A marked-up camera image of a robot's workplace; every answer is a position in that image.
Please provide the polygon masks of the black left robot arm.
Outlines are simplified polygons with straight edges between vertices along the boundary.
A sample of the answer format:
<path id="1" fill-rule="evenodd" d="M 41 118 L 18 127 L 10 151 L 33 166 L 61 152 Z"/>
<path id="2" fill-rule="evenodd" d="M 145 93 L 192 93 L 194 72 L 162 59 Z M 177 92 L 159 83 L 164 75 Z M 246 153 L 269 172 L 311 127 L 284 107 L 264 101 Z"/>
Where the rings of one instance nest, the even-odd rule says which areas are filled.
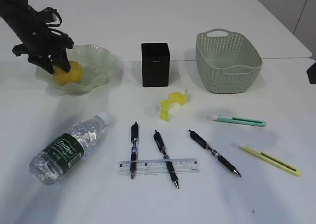
<path id="1" fill-rule="evenodd" d="M 0 0 L 0 16 L 22 41 L 14 46 L 15 56 L 28 55 L 28 62 L 50 74 L 53 65 L 69 72 L 67 49 L 74 46 L 68 34 L 58 30 L 62 18 L 57 9 L 46 7 L 36 11 L 28 0 Z"/>

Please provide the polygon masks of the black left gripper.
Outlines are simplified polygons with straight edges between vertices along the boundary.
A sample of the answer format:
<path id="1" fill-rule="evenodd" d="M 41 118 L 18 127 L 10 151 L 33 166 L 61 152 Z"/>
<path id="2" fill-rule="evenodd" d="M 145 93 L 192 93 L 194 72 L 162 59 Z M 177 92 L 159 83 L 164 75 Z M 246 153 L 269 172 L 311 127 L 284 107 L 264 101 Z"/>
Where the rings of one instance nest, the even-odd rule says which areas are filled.
<path id="1" fill-rule="evenodd" d="M 49 74 L 54 73 L 53 66 L 58 66 L 69 72 L 71 65 L 67 57 L 67 49 L 74 46 L 68 34 L 60 30 L 49 29 L 47 33 L 31 31 L 30 34 L 21 36 L 22 43 L 13 47 L 16 56 L 28 56 L 28 62 L 44 69 Z"/>

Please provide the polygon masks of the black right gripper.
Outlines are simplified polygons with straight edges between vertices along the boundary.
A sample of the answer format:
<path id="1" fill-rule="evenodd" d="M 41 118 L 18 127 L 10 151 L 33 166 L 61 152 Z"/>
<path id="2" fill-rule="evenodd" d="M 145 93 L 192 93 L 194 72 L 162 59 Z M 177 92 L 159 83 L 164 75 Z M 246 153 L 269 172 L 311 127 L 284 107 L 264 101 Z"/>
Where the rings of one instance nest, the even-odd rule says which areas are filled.
<path id="1" fill-rule="evenodd" d="M 316 85 L 316 62 L 307 69 L 307 76 L 309 83 Z"/>

